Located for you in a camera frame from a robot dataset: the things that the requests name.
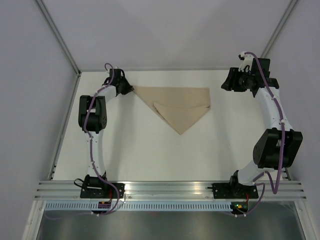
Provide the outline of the beige cloth napkin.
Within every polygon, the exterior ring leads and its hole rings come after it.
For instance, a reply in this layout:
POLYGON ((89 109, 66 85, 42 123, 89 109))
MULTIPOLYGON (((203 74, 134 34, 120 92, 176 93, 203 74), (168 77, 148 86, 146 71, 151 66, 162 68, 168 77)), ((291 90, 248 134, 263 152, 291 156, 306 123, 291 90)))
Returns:
POLYGON ((207 87, 134 86, 134 93, 179 135, 211 109, 207 87))

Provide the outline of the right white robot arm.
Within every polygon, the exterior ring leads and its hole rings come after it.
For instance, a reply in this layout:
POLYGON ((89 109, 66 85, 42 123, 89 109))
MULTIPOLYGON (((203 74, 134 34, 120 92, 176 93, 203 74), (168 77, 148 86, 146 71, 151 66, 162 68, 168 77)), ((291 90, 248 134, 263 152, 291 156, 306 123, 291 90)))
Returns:
POLYGON ((243 93, 250 91, 262 112, 265 131, 253 147, 252 160, 237 170, 229 183, 228 192, 235 198, 241 197, 246 186, 267 175, 271 190, 278 192, 281 172, 292 166, 303 141, 300 131, 289 123, 280 100, 280 86, 276 78, 270 77, 270 59, 259 58, 245 51, 239 54, 241 64, 229 70, 221 88, 243 93))

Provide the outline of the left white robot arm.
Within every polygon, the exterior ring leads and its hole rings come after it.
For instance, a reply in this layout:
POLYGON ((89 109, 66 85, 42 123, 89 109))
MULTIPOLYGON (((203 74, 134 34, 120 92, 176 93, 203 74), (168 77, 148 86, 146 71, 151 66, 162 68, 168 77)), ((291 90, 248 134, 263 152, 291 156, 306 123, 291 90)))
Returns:
POLYGON ((78 125, 85 134, 88 147, 88 168, 82 180, 81 193, 104 198, 114 190, 106 183, 107 172, 103 161, 103 134, 107 126, 107 103, 118 95, 133 92, 121 68, 110 68, 109 76, 93 95, 81 95, 78 108, 78 125))

